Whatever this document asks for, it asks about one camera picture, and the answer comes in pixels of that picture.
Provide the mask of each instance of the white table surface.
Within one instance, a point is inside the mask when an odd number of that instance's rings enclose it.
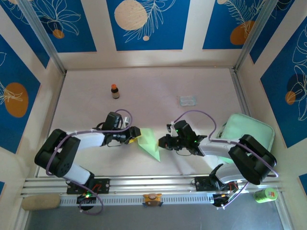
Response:
[[[120,92],[116,100],[111,97],[113,83]],[[197,105],[181,107],[178,97],[190,95],[196,97]],[[229,69],[74,70],[67,72],[51,130],[89,130],[104,122],[110,111],[120,108],[132,113],[134,126],[152,128],[157,140],[167,133],[166,124],[187,110],[203,110],[213,116],[218,125],[215,135],[231,114],[241,112]],[[213,129],[212,121],[200,113],[189,113],[182,119],[198,135],[208,135]],[[75,163],[97,176],[210,173],[218,163],[216,157],[183,157],[165,149],[160,149],[160,160],[137,143],[84,149],[75,157]],[[45,170],[40,169],[38,176],[46,176]]]

